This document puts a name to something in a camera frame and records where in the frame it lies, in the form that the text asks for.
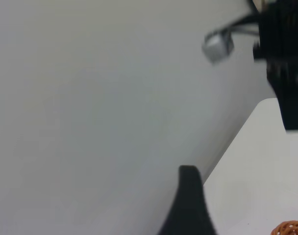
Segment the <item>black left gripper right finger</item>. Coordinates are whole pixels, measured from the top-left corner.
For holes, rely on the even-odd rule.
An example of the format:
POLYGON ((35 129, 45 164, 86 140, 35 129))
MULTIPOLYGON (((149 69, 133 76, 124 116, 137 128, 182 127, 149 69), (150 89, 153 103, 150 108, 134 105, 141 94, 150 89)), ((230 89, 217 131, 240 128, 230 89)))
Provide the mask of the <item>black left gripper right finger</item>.
POLYGON ((195 228, 198 229, 198 235, 216 235, 217 233, 207 208, 202 179, 199 170, 195 166, 189 166, 189 178, 189 205, 195 214, 194 224, 195 228))

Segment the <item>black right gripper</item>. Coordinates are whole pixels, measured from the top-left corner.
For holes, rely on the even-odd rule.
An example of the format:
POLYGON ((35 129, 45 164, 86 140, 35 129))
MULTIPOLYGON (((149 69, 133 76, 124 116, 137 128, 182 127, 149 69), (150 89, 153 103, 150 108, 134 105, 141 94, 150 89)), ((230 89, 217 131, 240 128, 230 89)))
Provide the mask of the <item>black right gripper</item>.
POLYGON ((278 0, 260 14, 255 60, 267 63, 267 81, 280 108, 284 128, 298 130, 298 0, 278 0))

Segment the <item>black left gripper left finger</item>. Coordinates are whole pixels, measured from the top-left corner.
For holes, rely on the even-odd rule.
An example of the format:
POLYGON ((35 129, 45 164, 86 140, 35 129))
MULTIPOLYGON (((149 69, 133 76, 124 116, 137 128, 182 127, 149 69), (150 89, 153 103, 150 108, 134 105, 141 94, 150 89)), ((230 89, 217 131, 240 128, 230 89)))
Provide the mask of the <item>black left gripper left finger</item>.
POLYGON ((187 166, 181 165, 179 167, 178 187, 175 198, 158 235, 179 235, 183 230, 182 209, 184 208, 185 199, 186 170, 187 166))

